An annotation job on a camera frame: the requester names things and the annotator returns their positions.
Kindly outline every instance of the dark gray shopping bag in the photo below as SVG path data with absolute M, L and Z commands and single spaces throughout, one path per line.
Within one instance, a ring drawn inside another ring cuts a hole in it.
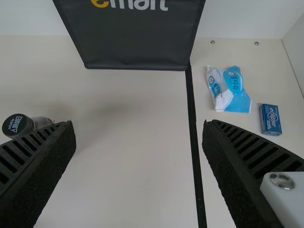
M 53 0 L 86 68 L 185 70 L 205 0 Z

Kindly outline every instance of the cylindrical container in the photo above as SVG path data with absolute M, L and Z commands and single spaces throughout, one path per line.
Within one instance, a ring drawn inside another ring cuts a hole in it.
M 47 117 L 29 118 L 24 114 L 14 114 L 7 118 L 2 125 L 2 132 L 9 138 L 15 139 L 54 122 Z

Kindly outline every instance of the blue and white wrapper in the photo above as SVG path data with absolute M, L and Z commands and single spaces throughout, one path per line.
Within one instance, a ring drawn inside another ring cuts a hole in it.
M 227 70 L 208 66 L 206 77 L 217 112 L 250 112 L 251 100 L 243 87 L 243 77 L 238 66 Z

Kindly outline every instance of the blue box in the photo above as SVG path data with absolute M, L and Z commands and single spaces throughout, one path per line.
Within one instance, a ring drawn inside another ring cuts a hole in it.
M 271 104 L 262 104 L 259 110 L 262 134 L 273 136 L 281 135 L 282 128 L 278 107 Z

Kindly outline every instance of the metal screw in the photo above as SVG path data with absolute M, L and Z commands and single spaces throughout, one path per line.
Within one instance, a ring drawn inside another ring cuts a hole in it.
M 291 190 L 295 188 L 294 180 L 289 177 L 287 174 L 282 172 L 274 172 L 270 175 L 271 182 L 285 190 Z

